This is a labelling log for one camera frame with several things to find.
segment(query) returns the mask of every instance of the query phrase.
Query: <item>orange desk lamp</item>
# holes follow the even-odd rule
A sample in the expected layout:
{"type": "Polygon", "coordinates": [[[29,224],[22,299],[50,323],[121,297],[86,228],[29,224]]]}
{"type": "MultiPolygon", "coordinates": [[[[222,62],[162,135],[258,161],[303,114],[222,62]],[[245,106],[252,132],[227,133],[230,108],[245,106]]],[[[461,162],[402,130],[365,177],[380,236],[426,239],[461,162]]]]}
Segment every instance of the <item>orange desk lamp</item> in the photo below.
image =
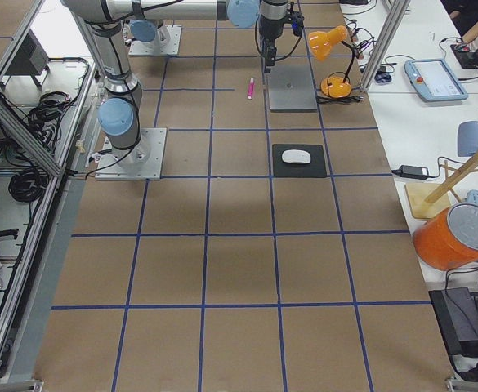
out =
{"type": "Polygon", "coordinates": [[[348,38],[346,26],[338,26],[334,29],[325,31],[314,31],[307,37],[310,44],[311,53],[318,61],[324,61],[329,56],[335,45],[341,43],[351,49],[351,62],[344,73],[344,77],[330,75],[320,83],[320,90],[332,98],[344,98],[351,94],[351,84],[349,83],[349,73],[353,62],[355,61],[355,49],[344,42],[348,38]]]}

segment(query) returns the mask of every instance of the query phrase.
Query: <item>wooden stand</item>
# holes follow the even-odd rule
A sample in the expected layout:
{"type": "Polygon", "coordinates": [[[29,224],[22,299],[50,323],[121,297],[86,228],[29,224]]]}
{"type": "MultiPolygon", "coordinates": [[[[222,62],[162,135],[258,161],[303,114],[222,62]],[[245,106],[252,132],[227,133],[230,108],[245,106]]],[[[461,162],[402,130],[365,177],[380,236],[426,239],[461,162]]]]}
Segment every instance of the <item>wooden stand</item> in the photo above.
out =
{"type": "Polygon", "coordinates": [[[478,150],[460,168],[450,167],[445,162],[440,165],[445,170],[446,180],[442,184],[406,184],[405,192],[408,195],[411,214],[416,219],[430,219],[440,211],[451,205],[448,192],[461,202],[453,187],[470,173],[478,172],[478,150]]]}

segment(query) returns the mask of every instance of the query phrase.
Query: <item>black power brick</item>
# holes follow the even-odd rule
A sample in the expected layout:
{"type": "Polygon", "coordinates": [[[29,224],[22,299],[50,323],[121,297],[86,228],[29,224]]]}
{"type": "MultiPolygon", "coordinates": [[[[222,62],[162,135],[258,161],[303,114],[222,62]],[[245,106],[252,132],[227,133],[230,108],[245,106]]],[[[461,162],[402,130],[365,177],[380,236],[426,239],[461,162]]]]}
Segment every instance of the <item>black power brick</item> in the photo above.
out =
{"type": "Polygon", "coordinates": [[[396,170],[391,170],[391,173],[398,177],[414,178],[415,180],[426,180],[429,178],[429,171],[427,167],[400,165],[396,170]]]}

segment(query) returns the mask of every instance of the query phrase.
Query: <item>wooden base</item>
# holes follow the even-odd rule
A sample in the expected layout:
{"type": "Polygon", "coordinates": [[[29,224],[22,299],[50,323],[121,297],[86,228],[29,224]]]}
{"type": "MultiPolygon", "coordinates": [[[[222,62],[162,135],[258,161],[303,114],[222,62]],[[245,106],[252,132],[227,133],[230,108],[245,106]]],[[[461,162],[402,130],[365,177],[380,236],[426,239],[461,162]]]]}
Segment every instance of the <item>wooden base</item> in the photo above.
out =
{"type": "Polygon", "coordinates": [[[451,206],[449,196],[445,194],[434,203],[426,203],[426,197],[438,188],[440,184],[406,184],[405,193],[408,195],[411,214],[415,219],[431,219],[440,211],[451,206]]]}

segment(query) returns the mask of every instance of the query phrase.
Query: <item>orange bucket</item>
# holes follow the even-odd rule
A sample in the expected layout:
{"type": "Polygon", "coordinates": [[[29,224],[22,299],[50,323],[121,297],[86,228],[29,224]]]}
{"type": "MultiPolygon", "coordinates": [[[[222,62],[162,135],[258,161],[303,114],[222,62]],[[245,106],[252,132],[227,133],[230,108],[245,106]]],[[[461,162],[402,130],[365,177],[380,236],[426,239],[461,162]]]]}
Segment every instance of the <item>orange bucket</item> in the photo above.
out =
{"type": "Polygon", "coordinates": [[[413,234],[417,254],[438,270],[478,260],[478,205],[448,207],[413,234]]]}

